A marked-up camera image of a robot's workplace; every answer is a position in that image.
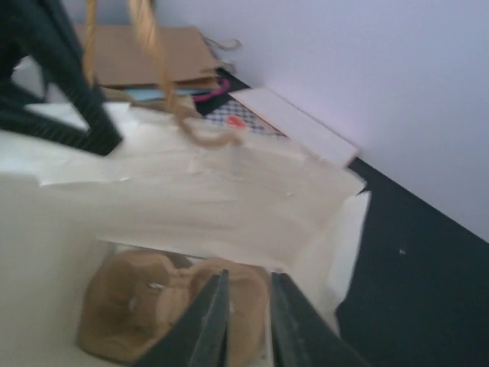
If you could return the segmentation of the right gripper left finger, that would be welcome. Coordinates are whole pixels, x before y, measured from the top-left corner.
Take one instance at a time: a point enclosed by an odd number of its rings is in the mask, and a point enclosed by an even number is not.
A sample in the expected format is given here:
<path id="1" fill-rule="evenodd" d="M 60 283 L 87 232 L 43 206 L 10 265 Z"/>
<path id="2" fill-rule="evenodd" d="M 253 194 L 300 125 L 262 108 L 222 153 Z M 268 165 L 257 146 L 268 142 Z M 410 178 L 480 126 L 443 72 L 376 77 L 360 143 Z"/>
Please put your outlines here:
<path id="1" fill-rule="evenodd" d="M 230 312 L 228 271 L 213 275 L 176 325 L 134 366 L 225 367 Z"/>

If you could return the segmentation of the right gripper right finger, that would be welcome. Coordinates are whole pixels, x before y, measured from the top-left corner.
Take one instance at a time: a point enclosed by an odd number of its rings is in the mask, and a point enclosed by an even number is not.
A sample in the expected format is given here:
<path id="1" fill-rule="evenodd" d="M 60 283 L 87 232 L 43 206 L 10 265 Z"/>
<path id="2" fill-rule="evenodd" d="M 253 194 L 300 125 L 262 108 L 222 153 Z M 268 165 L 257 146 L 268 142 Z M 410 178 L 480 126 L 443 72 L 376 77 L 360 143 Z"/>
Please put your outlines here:
<path id="1" fill-rule="evenodd" d="M 270 280 L 270 328 L 275 366 L 369 366 L 333 333 L 288 274 L 273 272 Z"/>

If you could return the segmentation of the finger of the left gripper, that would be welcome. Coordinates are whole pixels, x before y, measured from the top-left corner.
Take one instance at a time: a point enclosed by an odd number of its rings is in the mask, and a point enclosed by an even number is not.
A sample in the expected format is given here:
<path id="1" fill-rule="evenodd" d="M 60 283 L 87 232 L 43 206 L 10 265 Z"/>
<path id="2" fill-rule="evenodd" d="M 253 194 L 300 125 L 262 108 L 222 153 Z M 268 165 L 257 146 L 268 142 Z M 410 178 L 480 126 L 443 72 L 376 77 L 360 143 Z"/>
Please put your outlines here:
<path id="1" fill-rule="evenodd" d="M 114 151 L 123 137 L 104 108 L 105 97 L 83 74 L 82 45 L 60 1 L 1 3 L 1 129 L 52 141 L 99 156 Z M 82 130 L 26 110 L 38 97 L 13 83 L 15 66 L 25 56 L 40 66 L 45 82 L 55 84 L 87 124 Z"/>

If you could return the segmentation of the single cardboard cup carrier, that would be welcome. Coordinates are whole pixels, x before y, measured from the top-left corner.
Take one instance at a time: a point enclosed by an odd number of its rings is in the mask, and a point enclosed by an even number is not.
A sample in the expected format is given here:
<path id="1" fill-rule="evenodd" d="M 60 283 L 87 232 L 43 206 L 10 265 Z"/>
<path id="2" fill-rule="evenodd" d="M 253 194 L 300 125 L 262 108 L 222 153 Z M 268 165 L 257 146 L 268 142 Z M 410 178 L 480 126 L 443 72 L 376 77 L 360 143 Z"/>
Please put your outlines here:
<path id="1" fill-rule="evenodd" d="M 205 283 L 228 271 L 229 364 L 244 366 L 261 349 L 269 277 L 259 268 L 207 258 L 177 268 L 160 252 L 112 256 L 87 287 L 79 323 L 82 350 L 119 363 L 135 362 L 165 336 Z"/>

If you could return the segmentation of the cream paper bag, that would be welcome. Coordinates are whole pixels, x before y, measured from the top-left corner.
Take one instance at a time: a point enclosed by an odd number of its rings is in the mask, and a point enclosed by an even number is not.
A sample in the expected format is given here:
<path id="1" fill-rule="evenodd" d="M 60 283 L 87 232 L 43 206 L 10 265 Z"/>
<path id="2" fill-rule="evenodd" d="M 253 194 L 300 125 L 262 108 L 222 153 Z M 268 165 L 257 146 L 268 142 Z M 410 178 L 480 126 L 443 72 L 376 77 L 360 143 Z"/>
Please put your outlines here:
<path id="1" fill-rule="evenodd" d="M 105 100 L 123 137 L 106 156 L 1 129 L 1 364 L 134 366 L 140 357 L 99 358 L 78 340 L 90 281 L 128 251 L 160 252 L 177 268 L 207 258 L 250 265 L 269 277 L 269 293 L 271 274 L 288 274 L 338 336 L 335 312 L 370 202 L 363 182 L 295 141 L 184 118 L 150 2 L 128 7 L 161 66 L 170 113 Z M 86 9 L 83 74 L 102 89 L 92 63 L 96 3 Z M 11 79 L 42 98 L 26 110 L 87 129 L 32 57 Z M 270 296 L 261 349 L 244 366 L 275 366 Z"/>

